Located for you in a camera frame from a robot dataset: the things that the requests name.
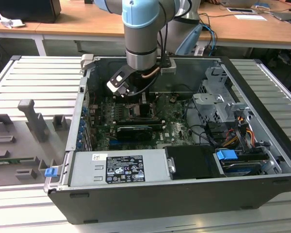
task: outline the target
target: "motherboard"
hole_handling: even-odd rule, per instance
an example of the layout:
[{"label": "motherboard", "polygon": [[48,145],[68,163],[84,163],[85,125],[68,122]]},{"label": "motherboard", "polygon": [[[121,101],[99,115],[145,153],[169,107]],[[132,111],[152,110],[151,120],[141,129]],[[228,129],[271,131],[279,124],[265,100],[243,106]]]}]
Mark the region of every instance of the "motherboard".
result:
[{"label": "motherboard", "polygon": [[94,150],[162,149],[192,145],[185,123],[186,101],[178,94],[156,93],[149,103],[97,99],[90,106]]}]

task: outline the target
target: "laptop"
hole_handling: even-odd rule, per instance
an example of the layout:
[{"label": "laptop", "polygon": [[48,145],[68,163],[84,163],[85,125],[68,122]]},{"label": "laptop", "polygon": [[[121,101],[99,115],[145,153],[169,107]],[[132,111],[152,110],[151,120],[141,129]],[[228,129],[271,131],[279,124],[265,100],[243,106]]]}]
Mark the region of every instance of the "laptop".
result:
[{"label": "laptop", "polygon": [[257,0],[221,0],[224,7],[250,8]]},{"label": "laptop", "polygon": [[281,21],[288,21],[291,19],[291,13],[271,12],[272,15]]}]

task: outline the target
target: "table leg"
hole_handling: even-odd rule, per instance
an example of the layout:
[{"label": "table leg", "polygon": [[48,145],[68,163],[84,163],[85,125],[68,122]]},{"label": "table leg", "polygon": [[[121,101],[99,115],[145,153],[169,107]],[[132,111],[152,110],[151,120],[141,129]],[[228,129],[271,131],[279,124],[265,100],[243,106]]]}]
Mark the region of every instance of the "table leg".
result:
[{"label": "table leg", "polygon": [[34,35],[32,38],[35,41],[35,45],[37,46],[39,55],[40,56],[47,56],[43,36],[42,35]]},{"label": "table leg", "polygon": [[74,43],[77,44],[77,49],[78,49],[78,52],[82,52],[83,49],[82,49],[82,44],[81,44],[81,41],[79,40],[75,40]]}]

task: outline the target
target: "paper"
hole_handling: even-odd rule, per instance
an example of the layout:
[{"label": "paper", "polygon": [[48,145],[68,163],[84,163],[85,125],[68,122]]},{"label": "paper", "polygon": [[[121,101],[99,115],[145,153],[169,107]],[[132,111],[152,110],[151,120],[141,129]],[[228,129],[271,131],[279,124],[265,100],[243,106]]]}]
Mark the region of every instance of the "paper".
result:
[{"label": "paper", "polygon": [[9,19],[9,18],[3,17],[1,14],[0,14],[0,23],[4,27],[9,28],[9,29],[25,26],[25,24],[20,19]]},{"label": "paper", "polygon": [[267,21],[266,18],[262,16],[253,16],[253,15],[236,15],[235,16],[237,19],[248,19],[248,20],[262,20],[262,21]]}]

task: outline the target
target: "blue cable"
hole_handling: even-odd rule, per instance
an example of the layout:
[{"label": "blue cable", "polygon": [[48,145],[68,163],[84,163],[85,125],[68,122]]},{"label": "blue cable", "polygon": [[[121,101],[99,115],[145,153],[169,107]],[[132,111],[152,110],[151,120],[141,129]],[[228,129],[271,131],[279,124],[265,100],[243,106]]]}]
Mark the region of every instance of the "blue cable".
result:
[{"label": "blue cable", "polygon": [[213,49],[214,49],[214,45],[215,45],[215,36],[214,36],[214,33],[213,33],[213,30],[211,30],[209,27],[207,27],[205,24],[202,24],[201,25],[206,28],[212,35],[212,47],[211,47],[211,51],[209,53],[209,56],[211,56],[212,52],[213,52]]}]

